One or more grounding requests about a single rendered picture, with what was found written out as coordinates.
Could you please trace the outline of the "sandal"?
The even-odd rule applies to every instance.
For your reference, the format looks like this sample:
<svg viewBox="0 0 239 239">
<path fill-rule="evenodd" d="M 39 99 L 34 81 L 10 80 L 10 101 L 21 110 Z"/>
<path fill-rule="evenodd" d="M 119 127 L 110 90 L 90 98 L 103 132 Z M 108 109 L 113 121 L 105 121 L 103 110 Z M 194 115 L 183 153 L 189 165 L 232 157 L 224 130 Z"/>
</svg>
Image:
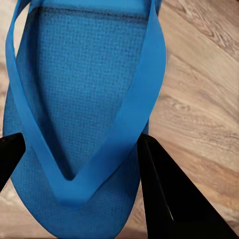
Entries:
<svg viewBox="0 0 239 239">
<path fill-rule="evenodd" d="M 58 239 L 114 239 L 140 185 L 137 140 L 166 67 L 162 0 L 18 0 L 5 43 L 2 136 L 26 151 L 10 178 Z M 30 4 L 17 56 L 15 22 Z"/>
</svg>

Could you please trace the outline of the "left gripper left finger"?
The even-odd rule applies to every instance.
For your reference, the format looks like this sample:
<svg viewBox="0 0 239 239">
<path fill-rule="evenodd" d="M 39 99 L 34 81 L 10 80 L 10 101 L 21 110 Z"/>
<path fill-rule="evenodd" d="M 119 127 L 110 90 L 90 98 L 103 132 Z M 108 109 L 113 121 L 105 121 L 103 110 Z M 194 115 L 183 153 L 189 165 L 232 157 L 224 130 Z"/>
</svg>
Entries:
<svg viewBox="0 0 239 239">
<path fill-rule="evenodd" d="M 26 151 L 21 132 L 0 138 L 0 192 Z"/>
</svg>

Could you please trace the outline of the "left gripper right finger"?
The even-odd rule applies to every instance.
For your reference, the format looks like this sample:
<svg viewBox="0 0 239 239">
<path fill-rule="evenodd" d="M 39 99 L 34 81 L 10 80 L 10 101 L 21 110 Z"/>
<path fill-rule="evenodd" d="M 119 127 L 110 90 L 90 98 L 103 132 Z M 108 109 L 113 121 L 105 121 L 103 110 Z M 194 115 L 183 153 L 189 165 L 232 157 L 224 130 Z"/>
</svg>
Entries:
<svg viewBox="0 0 239 239">
<path fill-rule="evenodd" d="M 137 154 L 148 239 L 239 239 L 154 137 Z"/>
</svg>

